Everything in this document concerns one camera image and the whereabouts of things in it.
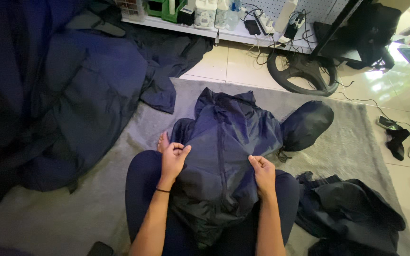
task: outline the fluffy rug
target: fluffy rug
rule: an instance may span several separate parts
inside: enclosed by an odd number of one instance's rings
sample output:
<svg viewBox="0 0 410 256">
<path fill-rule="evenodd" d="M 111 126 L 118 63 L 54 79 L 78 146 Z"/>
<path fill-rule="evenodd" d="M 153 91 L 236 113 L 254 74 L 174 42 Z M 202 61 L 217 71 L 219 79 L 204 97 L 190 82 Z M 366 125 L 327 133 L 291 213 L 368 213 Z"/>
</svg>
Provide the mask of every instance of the fluffy rug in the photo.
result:
<svg viewBox="0 0 410 256">
<path fill-rule="evenodd" d="M 205 87 L 231 95 L 252 90 L 257 105 L 282 121 L 310 100 L 326 102 L 335 113 L 330 128 L 316 143 L 278 169 L 293 176 L 312 171 L 315 178 L 337 174 L 358 178 L 379 191 L 400 214 L 400 204 L 385 167 L 363 104 L 343 102 L 264 88 L 227 83 L 172 79 L 177 91 L 173 115 L 140 104 L 119 140 L 99 164 L 81 178 L 79 189 L 36 192 L 21 187 L 11 190 L 0 204 L 0 246 L 15 247 L 38 256 L 86 255 L 96 241 L 119 250 L 127 242 L 124 186 L 131 159 L 140 151 L 155 149 L 159 134 L 171 131 L 179 118 L 194 118 L 194 105 Z M 305 256 L 317 241 L 294 226 L 286 246 L 291 256 Z M 400 233 L 400 255 L 410 255 L 409 228 Z"/>
</svg>

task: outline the black sock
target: black sock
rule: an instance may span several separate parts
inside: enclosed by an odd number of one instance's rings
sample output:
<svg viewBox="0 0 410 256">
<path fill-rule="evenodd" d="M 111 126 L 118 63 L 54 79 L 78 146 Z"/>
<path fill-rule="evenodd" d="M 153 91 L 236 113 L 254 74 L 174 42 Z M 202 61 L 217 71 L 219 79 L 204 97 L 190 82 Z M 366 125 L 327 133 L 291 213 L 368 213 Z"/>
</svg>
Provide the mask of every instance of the black sock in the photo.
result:
<svg viewBox="0 0 410 256">
<path fill-rule="evenodd" d="M 386 130 L 387 134 L 392 136 L 392 139 L 388 142 L 385 143 L 385 146 L 390 149 L 390 152 L 392 152 L 392 155 L 400 160 L 404 160 L 404 147 L 403 147 L 403 141 L 409 137 L 410 132 L 406 129 L 401 129 L 401 130 Z"/>
</svg>

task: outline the black bracelet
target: black bracelet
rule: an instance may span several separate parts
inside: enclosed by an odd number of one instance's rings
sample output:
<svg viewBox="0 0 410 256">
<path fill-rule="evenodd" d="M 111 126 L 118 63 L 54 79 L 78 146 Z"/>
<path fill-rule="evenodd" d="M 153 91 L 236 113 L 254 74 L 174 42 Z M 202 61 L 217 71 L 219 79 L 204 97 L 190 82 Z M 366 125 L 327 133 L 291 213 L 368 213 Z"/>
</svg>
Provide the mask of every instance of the black bracelet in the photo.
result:
<svg viewBox="0 0 410 256">
<path fill-rule="evenodd" d="M 161 191 L 161 192 L 165 192 L 165 193 L 170 193 L 170 190 L 162 190 L 162 189 L 158 189 L 156 188 L 157 191 Z"/>
</svg>

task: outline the person's left hand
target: person's left hand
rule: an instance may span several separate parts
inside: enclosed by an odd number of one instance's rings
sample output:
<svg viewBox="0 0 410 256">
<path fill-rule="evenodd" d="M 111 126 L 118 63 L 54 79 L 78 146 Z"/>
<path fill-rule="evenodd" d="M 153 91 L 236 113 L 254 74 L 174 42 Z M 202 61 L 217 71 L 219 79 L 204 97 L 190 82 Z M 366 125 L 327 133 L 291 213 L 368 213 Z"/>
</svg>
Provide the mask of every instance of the person's left hand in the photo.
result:
<svg viewBox="0 0 410 256">
<path fill-rule="evenodd" d="M 181 143 L 171 143 L 162 153 L 162 172 L 158 189 L 170 190 L 176 177 L 185 164 L 186 156 L 191 151 L 191 146 Z"/>
</svg>

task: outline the black phone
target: black phone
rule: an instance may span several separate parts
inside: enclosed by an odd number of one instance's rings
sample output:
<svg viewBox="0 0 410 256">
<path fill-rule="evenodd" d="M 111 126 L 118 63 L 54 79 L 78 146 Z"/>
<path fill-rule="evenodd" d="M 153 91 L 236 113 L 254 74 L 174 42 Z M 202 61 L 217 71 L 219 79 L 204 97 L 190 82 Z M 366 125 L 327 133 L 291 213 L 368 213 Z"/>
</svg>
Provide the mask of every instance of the black phone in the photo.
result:
<svg viewBox="0 0 410 256">
<path fill-rule="evenodd" d="M 103 242 L 95 242 L 88 256 L 113 256 L 113 249 Z"/>
<path fill-rule="evenodd" d="M 245 27 L 250 35 L 260 35 L 261 31 L 255 20 L 245 20 Z"/>
<path fill-rule="evenodd" d="M 377 120 L 377 124 L 385 129 L 390 129 L 390 130 L 403 129 L 401 126 L 397 125 L 395 121 L 387 119 L 383 116 L 379 116 L 379 119 Z"/>
</svg>

